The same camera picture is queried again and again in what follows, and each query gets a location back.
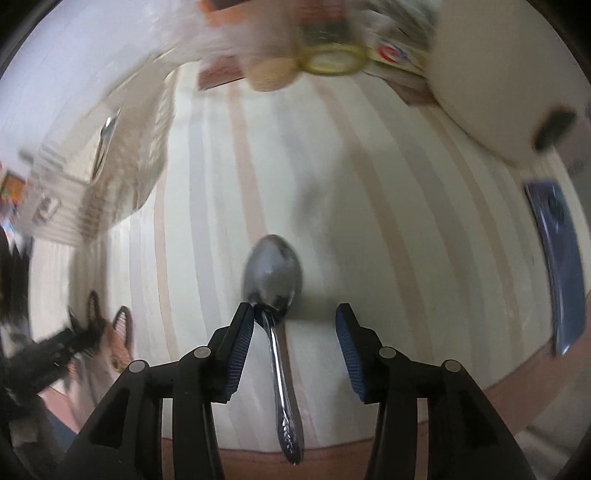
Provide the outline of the steel spoon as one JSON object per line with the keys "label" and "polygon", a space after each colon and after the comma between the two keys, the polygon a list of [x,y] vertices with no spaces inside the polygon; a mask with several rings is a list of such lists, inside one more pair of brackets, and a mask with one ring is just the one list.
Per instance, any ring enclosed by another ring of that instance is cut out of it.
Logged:
{"label": "steel spoon", "polygon": [[95,151],[95,157],[91,171],[90,184],[93,184],[97,181],[98,176],[103,169],[107,151],[110,146],[113,132],[116,128],[119,115],[120,111],[117,110],[113,115],[109,116],[105,120],[103,126],[100,129],[99,140]]}
{"label": "steel spoon", "polygon": [[291,465],[304,459],[304,433],[293,383],[287,374],[286,352],[280,345],[280,326],[297,302],[302,286],[301,263],[290,243],[276,234],[260,238],[243,270],[242,296],[252,305],[256,323],[269,340],[277,441]]}

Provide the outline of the striped cat print table mat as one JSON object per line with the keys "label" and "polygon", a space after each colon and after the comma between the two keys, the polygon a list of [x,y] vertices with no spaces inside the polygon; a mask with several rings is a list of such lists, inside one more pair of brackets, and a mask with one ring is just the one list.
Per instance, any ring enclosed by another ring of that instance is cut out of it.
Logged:
{"label": "striped cat print table mat", "polygon": [[132,313],[134,357],[175,360],[228,324],[242,270],[267,234],[287,239],[304,289],[284,321],[308,450],[370,438],[376,409],[353,392],[335,308],[408,357],[457,359],[482,386],[508,377],[552,335],[543,249],[524,185],[557,181],[590,254],[563,162],[517,170],[440,108],[407,105],[383,80],[304,75],[257,93],[197,88],[197,64],[169,80],[167,165],[144,206],[82,250],[37,241],[32,334],[83,316]]}

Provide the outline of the clear plastic organizer basket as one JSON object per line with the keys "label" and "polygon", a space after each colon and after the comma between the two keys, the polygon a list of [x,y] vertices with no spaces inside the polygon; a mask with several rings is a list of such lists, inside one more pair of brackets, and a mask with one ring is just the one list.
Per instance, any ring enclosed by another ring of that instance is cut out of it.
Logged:
{"label": "clear plastic organizer basket", "polygon": [[[144,63],[109,92],[71,97],[41,143],[16,220],[31,236],[77,246],[137,211],[167,162],[177,65]],[[120,111],[104,166],[90,184],[99,132]]]}

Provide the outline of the blue smartphone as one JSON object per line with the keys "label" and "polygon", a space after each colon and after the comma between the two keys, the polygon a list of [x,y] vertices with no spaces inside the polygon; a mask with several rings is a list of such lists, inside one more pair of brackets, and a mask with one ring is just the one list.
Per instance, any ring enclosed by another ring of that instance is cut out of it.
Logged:
{"label": "blue smartphone", "polygon": [[554,354],[564,356],[586,328],[583,265],[566,197],[555,181],[524,185],[548,271]]}

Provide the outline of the white pink electric kettle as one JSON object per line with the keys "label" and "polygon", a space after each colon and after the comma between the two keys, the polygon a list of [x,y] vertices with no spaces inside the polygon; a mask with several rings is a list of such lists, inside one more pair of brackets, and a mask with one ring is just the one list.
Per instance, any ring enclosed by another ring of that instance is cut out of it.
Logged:
{"label": "white pink electric kettle", "polygon": [[528,1],[445,1],[427,67],[444,111],[494,155],[528,168],[590,100],[590,82]]}

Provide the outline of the small seasoning packet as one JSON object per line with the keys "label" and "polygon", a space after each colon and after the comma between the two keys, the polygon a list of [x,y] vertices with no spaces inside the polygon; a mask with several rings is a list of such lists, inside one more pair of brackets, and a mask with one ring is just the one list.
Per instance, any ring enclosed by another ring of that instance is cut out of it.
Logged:
{"label": "small seasoning packet", "polygon": [[426,76],[429,50],[421,45],[397,38],[375,37],[368,41],[368,55],[384,65]]}

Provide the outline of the seasoning shaker brown band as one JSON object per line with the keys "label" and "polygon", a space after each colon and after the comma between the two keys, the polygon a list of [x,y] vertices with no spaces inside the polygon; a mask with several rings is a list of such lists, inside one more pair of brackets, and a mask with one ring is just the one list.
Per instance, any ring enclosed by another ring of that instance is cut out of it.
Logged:
{"label": "seasoning shaker brown band", "polygon": [[270,92],[296,80],[294,21],[289,1],[246,1],[238,56],[249,86]]}

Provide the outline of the glass oil dispenser bottle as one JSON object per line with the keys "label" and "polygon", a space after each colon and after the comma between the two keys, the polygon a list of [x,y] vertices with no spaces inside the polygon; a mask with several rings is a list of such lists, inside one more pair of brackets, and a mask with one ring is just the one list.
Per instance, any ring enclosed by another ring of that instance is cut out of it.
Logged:
{"label": "glass oil dispenser bottle", "polygon": [[368,60],[353,1],[295,1],[297,63],[314,75],[359,72]]}

